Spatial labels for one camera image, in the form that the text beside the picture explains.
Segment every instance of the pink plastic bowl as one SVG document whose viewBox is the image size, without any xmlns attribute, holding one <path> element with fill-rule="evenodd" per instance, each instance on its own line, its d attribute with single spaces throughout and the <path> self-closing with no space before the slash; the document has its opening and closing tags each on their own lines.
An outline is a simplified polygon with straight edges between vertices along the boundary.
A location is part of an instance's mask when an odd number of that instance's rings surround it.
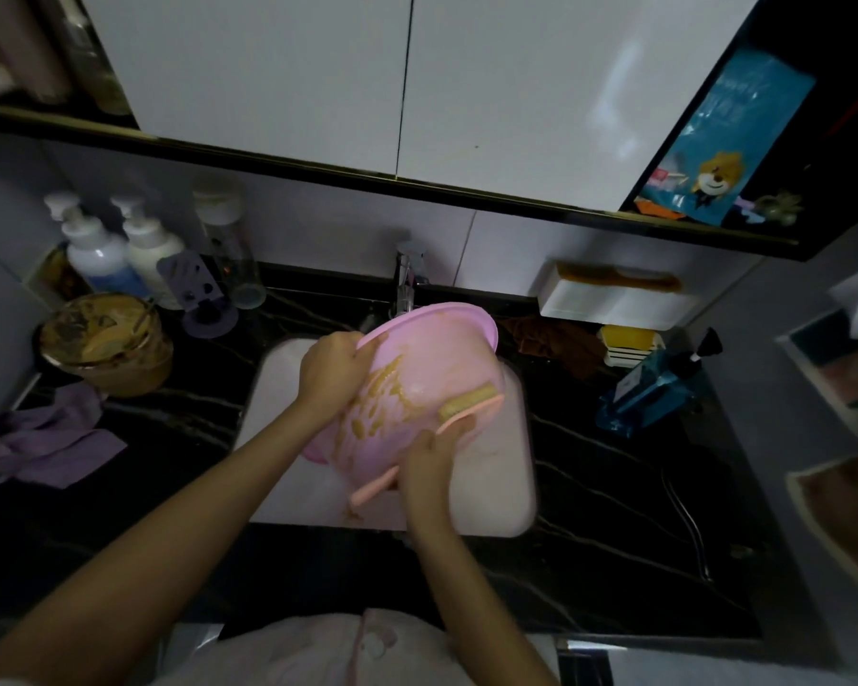
<svg viewBox="0 0 858 686">
<path fill-rule="evenodd" d="M 400 451 L 420 431 L 434 432 L 438 410 L 448 400 L 488 382 L 501 394 L 505 391 L 495 353 L 499 330 L 482 308 L 469 303 L 427 305 L 383 324 L 359 345 L 382 333 L 387 338 L 375 354 L 365 386 L 303 450 L 313 462 L 330 462 L 356 488 L 398 464 Z M 460 446 L 486 428 L 498 411 L 483 411 Z"/>
</svg>

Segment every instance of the cartoon bear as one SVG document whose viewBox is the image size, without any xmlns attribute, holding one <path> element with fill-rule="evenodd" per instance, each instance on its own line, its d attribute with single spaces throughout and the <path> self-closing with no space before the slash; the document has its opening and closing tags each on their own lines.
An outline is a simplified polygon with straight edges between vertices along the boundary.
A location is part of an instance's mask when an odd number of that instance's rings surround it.
<svg viewBox="0 0 858 686">
<path fill-rule="evenodd" d="M 697 209 L 711 205 L 740 181 L 746 170 L 741 158 L 740 151 L 719 151 L 699 164 L 699 176 L 693 184 Z"/>
</svg>

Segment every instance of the white sink basin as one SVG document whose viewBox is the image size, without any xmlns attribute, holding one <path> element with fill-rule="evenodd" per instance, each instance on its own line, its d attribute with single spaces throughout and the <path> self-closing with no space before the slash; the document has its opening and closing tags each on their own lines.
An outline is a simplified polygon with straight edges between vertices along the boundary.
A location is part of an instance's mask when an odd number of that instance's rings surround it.
<svg viewBox="0 0 858 686">
<path fill-rule="evenodd" d="M 241 423 L 236 447 L 296 398 L 299 364 L 314 339 L 287 339 L 264 358 Z M 451 481 L 451 513 L 461 534 L 517 537 L 537 511 L 531 449 L 521 382 L 508 367 L 505 402 L 496 420 L 458 455 Z M 405 530 L 397 491 L 385 491 L 350 510 L 350 486 L 327 464 L 299 457 L 274 486 L 252 522 L 283 525 Z"/>
</svg>

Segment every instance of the purple cloth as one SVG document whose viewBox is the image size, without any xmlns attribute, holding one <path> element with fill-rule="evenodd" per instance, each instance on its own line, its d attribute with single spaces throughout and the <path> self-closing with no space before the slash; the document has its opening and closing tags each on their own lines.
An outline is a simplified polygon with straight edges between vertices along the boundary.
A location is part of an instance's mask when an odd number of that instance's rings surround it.
<svg viewBox="0 0 858 686">
<path fill-rule="evenodd" d="M 0 414 L 0 484 L 9 478 L 67 488 L 127 444 L 96 429 L 102 400 L 87 382 L 57 388 L 54 405 Z"/>
</svg>

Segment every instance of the black marble countertop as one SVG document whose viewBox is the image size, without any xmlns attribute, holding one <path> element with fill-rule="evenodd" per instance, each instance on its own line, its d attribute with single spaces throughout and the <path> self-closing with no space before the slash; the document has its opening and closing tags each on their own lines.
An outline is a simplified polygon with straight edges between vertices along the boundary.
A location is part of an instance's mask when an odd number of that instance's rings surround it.
<svg viewBox="0 0 858 686">
<path fill-rule="evenodd" d="M 114 460 L 66 490 L 0 484 L 0 616 L 23 614 L 224 457 L 256 369 L 282 338 L 387 317 L 387 282 L 271 277 L 267 302 L 242 312 L 218 339 L 186 336 L 176 316 L 166 316 L 175 345 L 171 378 L 152 394 L 106 403 L 100 426 L 129 444 Z M 535 309 L 523 299 L 437 287 L 416 300 L 469 301 L 498 318 Z M 498 353 L 525 390 L 537 518 L 515 539 L 468 543 L 522 628 L 587 638 L 757 638 L 732 551 L 746 542 L 720 461 L 690 445 L 675 418 L 629 441 L 598 429 L 597 398 L 616 377 L 576 380 L 557 362 L 519 354 L 503 329 Z M 23 406 L 46 403 L 58 380 L 45 376 Z M 684 522 L 687 515 L 695 526 Z M 183 619 L 227 623 L 229 634 L 288 615 L 369 606 L 439 622 L 405 535 L 249 524 Z"/>
</svg>

